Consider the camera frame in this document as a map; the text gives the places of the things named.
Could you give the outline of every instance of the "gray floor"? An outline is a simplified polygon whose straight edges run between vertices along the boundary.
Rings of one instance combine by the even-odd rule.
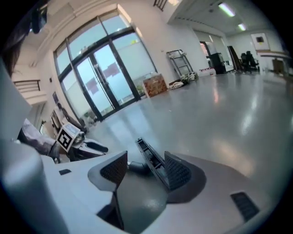
[[[134,103],[88,134],[143,161],[139,137],[165,150],[229,165],[274,200],[293,165],[293,106],[280,78],[217,75]],[[118,190],[125,229],[140,233],[164,209],[166,193],[154,177],[128,173]],[[130,223],[135,217],[136,225]]]

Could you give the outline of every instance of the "fluorescent light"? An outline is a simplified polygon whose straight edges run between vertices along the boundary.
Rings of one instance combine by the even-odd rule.
[[[226,3],[219,4],[219,7],[230,17],[235,16],[235,13],[227,6]]]
[[[238,27],[242,30],[242,31],[245,31],[246,30],[246,27],[244,24],[238,24]]]

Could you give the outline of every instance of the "wall sign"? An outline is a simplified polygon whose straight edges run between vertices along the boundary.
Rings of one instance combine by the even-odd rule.
[[[270,50],[269,43],[267,41],[266,35],[262,33],[251,34],[255,50]]]

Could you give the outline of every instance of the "glass door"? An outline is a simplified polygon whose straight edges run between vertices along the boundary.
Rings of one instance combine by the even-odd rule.
[[[84,87],[102,117],[107,117],[113,114],[115,112],[114,105],[111,102],[103,84],[98,78],[90,59],[86,58],[82,61],[77,66],[77,70]]]
[[[115,108],[121,109],[136,101],[130,88],[135,86],[130,78],[125,78],[109,44],[95,51],[90,59]]]

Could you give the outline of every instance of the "glass wall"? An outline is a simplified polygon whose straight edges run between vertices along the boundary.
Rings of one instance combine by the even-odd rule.
[[[113,105],[106,95],[104,88],[101,86],[100,81],[94,69],[92,68],[89,58],[85,59],[77,66],[83,84],[85,85],[92,101],[104,116],[113,110]]]
[[[129,27],[128,21],[117,11],[100,17],[108,34],[118,32],[123,28]]]
[[[58,78],[78,118],[102,120],[139,100],[142,81],[156,71],[134,28],[117,10],[76,30],[54,55]]]
[[[84,49],[105,36],[107,36],[107,33],[98,19],[87,24],[69,38],[69,50],[72,59],[75,59]]]
[[[68,50],[66,47],[66,44],[63,43],[56,51],[57,55],[57,71],[59,71],[59,74],[61,74],[64,69],[70,64],[70,59],[68,55]]]
[[[143,80],[151,77],[156,70],[140,38],[136,33],[131,33],[114,40],[113,44],[137,91],[143,94]]]
[[[90,116],[94,119],[95,115],[84,97],[73,71],[63,79],[62,85],[65,95],[77,117],[86,120]]]

